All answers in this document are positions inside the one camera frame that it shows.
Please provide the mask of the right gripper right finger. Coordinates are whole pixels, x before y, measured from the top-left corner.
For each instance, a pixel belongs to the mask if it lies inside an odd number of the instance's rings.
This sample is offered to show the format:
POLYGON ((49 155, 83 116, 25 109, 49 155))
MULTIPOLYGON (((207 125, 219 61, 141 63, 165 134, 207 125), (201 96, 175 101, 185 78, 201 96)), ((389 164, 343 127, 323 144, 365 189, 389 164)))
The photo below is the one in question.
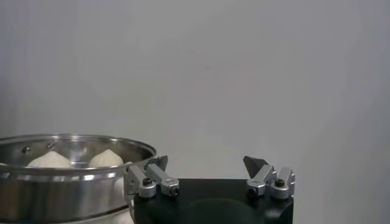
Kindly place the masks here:
POLYGON ((250 178, 246 180, 247 194, 251 198, 270 194, 277 200, 287 200, 295 195, 296 176, 289 167, 278 172, 264 159, 245 156, 244 165, 250 178))

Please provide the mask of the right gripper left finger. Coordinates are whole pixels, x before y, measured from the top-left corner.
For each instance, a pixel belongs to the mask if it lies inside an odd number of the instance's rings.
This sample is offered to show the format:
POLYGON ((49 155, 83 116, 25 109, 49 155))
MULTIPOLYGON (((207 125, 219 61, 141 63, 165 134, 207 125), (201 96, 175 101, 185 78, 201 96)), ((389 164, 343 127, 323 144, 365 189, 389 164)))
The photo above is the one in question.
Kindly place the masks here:
POLYGON ((179 180, 165 172, 167 165, 167 155, 152 158, 143 166, 129 165, 124 174, 124 195, 149 199, 159 191, 163 195, 177 197, 180 192, 179 180))

